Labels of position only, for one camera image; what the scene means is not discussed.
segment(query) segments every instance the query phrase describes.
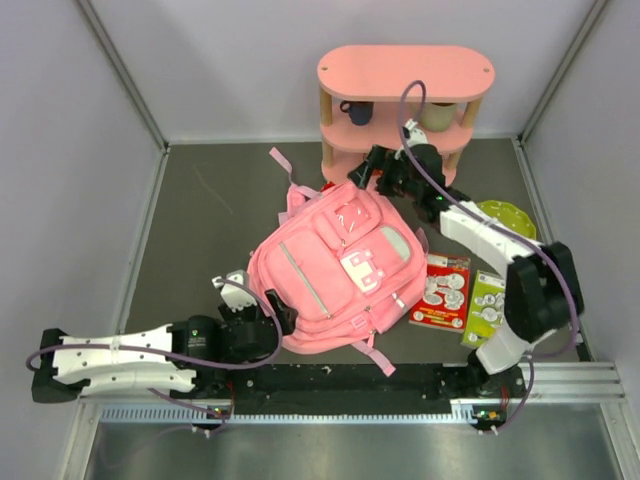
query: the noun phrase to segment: green plate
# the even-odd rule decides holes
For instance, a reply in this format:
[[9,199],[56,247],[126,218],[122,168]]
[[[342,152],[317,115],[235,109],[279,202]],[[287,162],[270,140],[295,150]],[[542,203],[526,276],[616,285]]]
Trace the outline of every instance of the green plate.
[[487,200],[478,203],[478,207],[484,213],[500,220],[505,226],[514,232],[519,233],[523,237],[536,239],[536,226],[533,224],[529,215],[524,213],[518,207],[507,202],[499,202],[498,200]]

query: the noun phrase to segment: pink backpack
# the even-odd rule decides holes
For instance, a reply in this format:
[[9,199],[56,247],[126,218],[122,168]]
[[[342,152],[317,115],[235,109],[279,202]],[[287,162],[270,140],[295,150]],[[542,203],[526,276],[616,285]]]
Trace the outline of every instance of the pink backpack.
[[[275,148],[270,153],[291,179],[289,162]],[[280,222],[248,272],[254,291],[273,288],[298,310],[283,346],[313,354],[353,345],[391,375],[395,368],[373,339],[424,293],[424,233],[419,240],[389,200],[351,182],[322,193],[292,182]]]

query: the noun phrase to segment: blue mug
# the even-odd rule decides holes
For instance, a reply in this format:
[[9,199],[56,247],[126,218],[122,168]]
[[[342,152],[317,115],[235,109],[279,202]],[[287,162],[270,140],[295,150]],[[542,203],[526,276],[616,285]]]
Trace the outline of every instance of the blue mug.
[[340,102],[340,111],[349,114],[351,123],[358,126],[366,125],[373,117],[373,102]]

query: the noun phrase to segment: product package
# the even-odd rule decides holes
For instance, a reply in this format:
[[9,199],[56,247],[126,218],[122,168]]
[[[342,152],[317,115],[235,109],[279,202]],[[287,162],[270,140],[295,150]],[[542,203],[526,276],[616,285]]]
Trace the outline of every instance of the product package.
[[504,280],[493,273],[476,273],[469,302],[467,327],[462,344],[477,348],[493,335],[504,321]]
[[467,318],[470,266],[466,257],[429,254],[427,286],[409,321],[461,333]]

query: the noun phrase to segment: green package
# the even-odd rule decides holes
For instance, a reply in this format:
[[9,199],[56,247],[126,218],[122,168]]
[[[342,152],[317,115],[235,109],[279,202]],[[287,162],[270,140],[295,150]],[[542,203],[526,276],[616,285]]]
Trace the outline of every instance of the green package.
[[504,280],[487,272],[476,273],[469,302],[462,345],[477,348],[493,335],[504,320]]

